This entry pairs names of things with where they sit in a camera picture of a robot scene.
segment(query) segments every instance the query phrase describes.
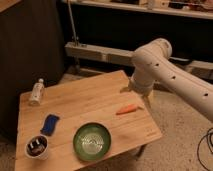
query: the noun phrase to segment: table leg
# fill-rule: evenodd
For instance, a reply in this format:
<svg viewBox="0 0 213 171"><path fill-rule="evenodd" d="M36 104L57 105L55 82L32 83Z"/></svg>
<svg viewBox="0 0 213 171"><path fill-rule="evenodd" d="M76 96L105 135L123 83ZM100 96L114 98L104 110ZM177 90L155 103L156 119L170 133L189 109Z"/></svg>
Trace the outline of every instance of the table leg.
<svg viewBox="0 0 213 171"><path fill-rule="evenodd" d="M142 155L142 153L143 153L145 147L146 147L146 145L142 145L142 146L140 147L139 151L138 151L138 152L136 153L136 155L135 155L137 158L139 158L139 157Z"/></svg>

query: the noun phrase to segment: blue object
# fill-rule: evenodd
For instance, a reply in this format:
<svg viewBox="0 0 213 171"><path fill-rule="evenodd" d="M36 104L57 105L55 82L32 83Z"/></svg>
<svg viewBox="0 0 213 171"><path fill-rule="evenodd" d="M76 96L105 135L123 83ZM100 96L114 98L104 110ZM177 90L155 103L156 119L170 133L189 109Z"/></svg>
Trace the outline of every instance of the blue object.
<svg viewBox="0 0 213 171"><path fill-rule="evenodd" d="M56 122L59 119L60 118L56 115L53 114L48 115L45 119L44 126L40 132L44 135L51 136L54 132Z"/></svg>

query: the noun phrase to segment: gray floor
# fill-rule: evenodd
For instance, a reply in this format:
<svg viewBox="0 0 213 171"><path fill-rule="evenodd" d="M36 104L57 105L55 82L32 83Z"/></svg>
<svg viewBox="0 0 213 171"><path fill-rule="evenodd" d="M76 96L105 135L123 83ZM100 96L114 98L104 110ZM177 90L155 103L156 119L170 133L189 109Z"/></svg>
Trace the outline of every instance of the gray floor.
<svg viewBox="0 0 213 171"><path fill-rule="evenodd" d="M65 74L61 83L81 78ZM148 144L139 159L134 157L138 149L133 149L82 171L204 170L197 160L196 150L199 140L213 126L212 123L169 92L154 91L150 112L160 127L163 138ZM0 171L14 170L14 156L15 147L0 136ZM213 157L206 141L201 144L200 157L213 170Z"/></svg>

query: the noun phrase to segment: toy carrot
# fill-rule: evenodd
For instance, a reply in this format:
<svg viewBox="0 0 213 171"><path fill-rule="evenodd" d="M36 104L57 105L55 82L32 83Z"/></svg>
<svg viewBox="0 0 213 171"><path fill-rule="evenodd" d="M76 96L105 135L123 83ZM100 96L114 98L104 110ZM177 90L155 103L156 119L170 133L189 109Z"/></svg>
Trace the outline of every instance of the toy carrot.
<svg viewBox="0 0 213 171"><path fill-rule="evenodd" d="M122 107L121 109L119 109L116 112L116 115L122 115L122 114L125 114L125 113L134 112L134 111L136 111L139 108L140 107L138 105L130 104L130 105L127 105L127 106Z"/></svg>

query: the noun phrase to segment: green bowl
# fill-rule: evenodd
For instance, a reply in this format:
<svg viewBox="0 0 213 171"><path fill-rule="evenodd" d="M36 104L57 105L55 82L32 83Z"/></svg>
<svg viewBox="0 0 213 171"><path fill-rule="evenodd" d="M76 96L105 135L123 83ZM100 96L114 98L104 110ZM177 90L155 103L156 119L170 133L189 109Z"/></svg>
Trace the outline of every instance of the green bowl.
<svg viewBox="0 0 213 171"><path fill-rule="evenodd" d="M101 159L108 152L110 145L110 133L99 123L87 123L81 126L73 139L75 153L83 161Z"/></svg>

